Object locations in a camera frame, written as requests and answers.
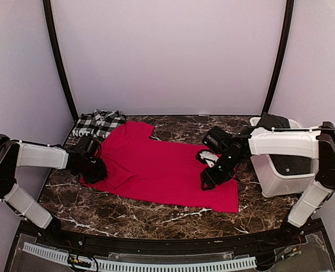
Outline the red garment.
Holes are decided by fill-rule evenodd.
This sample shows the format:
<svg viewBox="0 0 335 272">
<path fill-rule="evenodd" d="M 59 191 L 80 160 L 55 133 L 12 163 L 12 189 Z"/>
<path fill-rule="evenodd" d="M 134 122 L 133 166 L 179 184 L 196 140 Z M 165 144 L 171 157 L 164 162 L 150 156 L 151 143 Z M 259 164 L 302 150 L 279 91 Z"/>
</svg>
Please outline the red garment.
<svg viewBox="0 0 335 272">
<path fill-rule="evenodd" d="M 107 177 L 92 186 L 141 201 L 238 212 L 237 181 L 201 189 L 204 165 L 196 159 L 201 145 L 152 140 L 153 131 L 154 126 L 134 121 L 114 129 L 102 143 Z"/>
</svg>

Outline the black white checkered shirt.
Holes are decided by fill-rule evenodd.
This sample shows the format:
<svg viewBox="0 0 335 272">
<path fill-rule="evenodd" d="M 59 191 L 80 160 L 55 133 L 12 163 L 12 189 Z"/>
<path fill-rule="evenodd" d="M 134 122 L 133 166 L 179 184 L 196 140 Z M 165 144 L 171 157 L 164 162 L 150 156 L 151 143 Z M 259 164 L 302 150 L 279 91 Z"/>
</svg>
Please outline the black white checkered shirt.
<svg viewBox="0 0 335 272">
<path fill-rule="evenodd" d="M 72 130 L 74 137 L 89 136 L 107 138 L 118 126 L 126 123 L 126 116 L 118 110 L 95 109 L 90 114 L 82 114 Z"/>
</svg>

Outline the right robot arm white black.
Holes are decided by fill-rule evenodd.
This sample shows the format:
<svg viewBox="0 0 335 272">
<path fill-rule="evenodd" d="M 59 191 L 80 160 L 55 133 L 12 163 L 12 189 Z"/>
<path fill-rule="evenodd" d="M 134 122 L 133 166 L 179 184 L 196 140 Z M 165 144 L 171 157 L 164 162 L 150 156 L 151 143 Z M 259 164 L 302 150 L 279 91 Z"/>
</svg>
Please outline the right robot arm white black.
<svg viewBox="0 0 335 272">
<path fill-rule="evenodd" d="M 300 234 L 308 218 L 335 191 L 335 127 L 331 122 L 299 129 L 245 126 L 236 134 L 215 126 L 204 136 L 203 143 L 207 149 L 196 156 L 207 164 L 200 174 L 202 190 L 212 190 L 231 180 L 240 161 L 254 155 L 293 155 L 319 162 L 317 174 L 275 234 L 281 246 L 289 245 Z"/>
</svg>

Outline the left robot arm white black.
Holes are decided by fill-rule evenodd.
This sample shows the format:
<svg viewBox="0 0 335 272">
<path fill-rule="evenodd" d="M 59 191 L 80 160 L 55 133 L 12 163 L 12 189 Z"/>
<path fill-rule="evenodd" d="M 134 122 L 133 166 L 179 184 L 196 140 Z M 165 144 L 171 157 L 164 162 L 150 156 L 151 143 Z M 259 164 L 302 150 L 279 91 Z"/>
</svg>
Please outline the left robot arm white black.
<svg viewBox="0 0 335 272">
<path fill-rule="evenodd" d="M 62 247 L 66 243 L 66 234 L 60 230 L 60 220 L 18 184 L 16 170 L 21 167 L 67 170 L 82 177 L 86 184 L 95 184 L 108 175 L 101 155 L 100 143 L 88 136 L 81 137 L 75 145 L 63 147 L 11 139 L 0 134 L 0 201 L 45 230 L 44 238 L 52 246 Z"/>
</svg>

